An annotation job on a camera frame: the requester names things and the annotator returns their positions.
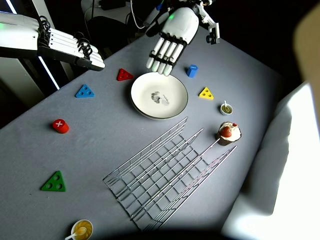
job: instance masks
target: white x mark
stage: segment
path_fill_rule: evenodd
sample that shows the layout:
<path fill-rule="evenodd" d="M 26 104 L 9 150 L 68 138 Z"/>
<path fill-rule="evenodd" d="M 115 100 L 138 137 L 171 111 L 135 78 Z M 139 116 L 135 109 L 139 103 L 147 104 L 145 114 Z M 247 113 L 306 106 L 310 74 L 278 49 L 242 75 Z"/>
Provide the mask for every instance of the white x mark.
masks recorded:
<path fill-rule="evenodd" d="M 55 124 L 57 124 L 57 125 L 58 125 L 58 127 L 60 127 L 60 125 L 62 125 L 61 121 L 56 122 Z"/>

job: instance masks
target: printed design on plate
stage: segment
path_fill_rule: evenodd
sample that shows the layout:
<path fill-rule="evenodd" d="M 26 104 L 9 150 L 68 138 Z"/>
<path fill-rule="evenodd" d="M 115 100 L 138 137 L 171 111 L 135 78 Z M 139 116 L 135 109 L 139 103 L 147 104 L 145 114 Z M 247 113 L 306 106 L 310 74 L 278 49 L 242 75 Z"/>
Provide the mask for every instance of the printed design on plate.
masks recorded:
<path fill-rule="evenodd" d="M 156 103 L 156 104 L 159 104 L 160 103 L 160 100 L 161 100 L 161 103 L 165 106 L 168 106 L 170 104 L 168 98 L 163 94 L 162 95 L 163 97 L 160 96 L 160 92 L 158 91 L 155 91 L 153 93 L 151 93 L 151 99 Z"/>

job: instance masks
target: gray table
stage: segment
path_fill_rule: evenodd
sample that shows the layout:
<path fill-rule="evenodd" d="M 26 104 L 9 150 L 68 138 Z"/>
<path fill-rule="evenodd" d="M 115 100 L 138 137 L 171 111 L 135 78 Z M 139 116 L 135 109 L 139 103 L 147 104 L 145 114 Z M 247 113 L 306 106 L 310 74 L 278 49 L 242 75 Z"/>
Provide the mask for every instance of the gray table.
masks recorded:
<path fill-rule="evenodd" d="M 142 37 L 106 59 L 101 72 L 88 71 L 18 117 L 0 131 L 0 233 L 2 239 L 64 238 L 80 219 L 93 223 L 92 239 L 103 239 L 136 226 L 102 179 L 174 124 L 188 116 L 183 132 L 204 131 L 193 147 L 203 151 L 224 121 L 239 124 L 242 138 L 227 161 L 166 223 L 166 228 L 219 228 L 224 223 L 264 135 L 276 103 L 281 77 L 224 40 L 206 43 L 200 28 L 172 75 L 187 88 L 189 101 L 181 115 L 157 121 L 140 115 L 130 102 L 132 80 L 118 82 L 119 68 L 135 78 L 148 72 L 145 63 L 158 37 Z M 188 78 L 185 68 L 198 73 Z M 93 98 L 75 98 L 83 84 Z M 215 99 L 198 94 L 209 87 Z M 232 116 L 219 105 L 227 100 Z M 67 134 L 51 128 L 55 119 L 69 124 Z M 216 145 L 206 158 L 231 148 Z M 40 191 L 57 170 L 67 192 Z"/>

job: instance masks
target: wire grid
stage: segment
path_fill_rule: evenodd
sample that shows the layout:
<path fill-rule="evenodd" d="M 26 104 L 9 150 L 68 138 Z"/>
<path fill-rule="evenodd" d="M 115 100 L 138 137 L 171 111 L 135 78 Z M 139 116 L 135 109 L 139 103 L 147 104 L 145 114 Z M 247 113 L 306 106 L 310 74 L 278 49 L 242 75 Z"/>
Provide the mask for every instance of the wire grid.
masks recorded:
<path fill-rule="evenodd" d="M 227 157 L 237 148 L 226 151 L 220 157 L 210 163 L 176 198 L 167 205 L 161 213 L 152 220 L 144 231 L 151 231 L 160 228 L 165 224 L 169 218 L 183 205 L 183 203 L 192 196 L 192 194 L 199 188 L 205 180 L 214 173 L 214 171 L 227 159 Z"/>
<path fill-rule="evenodd" d="M 136 226 L 164 223 L 159 215 L 210 165 L 191 143 L 203 128 L 185 140 L 187 117 L 103 179 Z"/>

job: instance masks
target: chocolate cupcake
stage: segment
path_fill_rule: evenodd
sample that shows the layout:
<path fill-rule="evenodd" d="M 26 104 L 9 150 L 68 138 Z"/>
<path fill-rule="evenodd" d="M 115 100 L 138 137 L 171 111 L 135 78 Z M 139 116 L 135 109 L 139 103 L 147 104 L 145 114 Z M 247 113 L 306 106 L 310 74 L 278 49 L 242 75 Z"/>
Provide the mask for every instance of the chocolate cupcake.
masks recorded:
<path fill-rule="evenodd" d="M 220 139 L 217 143 L 221 146 L 234 143 L 241 138 L 241 131 L 237 124 L 232 122 L 223 122 L 219 131 L 216 133 L 216 139 Z"/>

